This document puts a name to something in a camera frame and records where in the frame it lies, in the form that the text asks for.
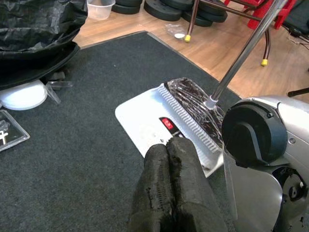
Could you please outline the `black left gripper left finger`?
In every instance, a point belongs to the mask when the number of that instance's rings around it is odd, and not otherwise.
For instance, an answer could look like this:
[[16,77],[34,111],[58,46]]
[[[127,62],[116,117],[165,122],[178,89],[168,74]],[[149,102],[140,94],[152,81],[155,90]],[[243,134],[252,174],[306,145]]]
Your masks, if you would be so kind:
[[174,196],[172,192],[169,156],[163,144],[153,145],[146,152],[144,167],[137,183],[131,213],[129,232],[171,232]]

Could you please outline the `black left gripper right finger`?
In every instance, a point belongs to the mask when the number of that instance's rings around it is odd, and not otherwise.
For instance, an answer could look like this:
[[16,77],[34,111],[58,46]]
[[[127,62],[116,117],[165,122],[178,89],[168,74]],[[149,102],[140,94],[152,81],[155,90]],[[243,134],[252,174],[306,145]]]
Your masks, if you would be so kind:
[[191,140],[171,138],[167,151],[175,196],[175,231],[228,231]]

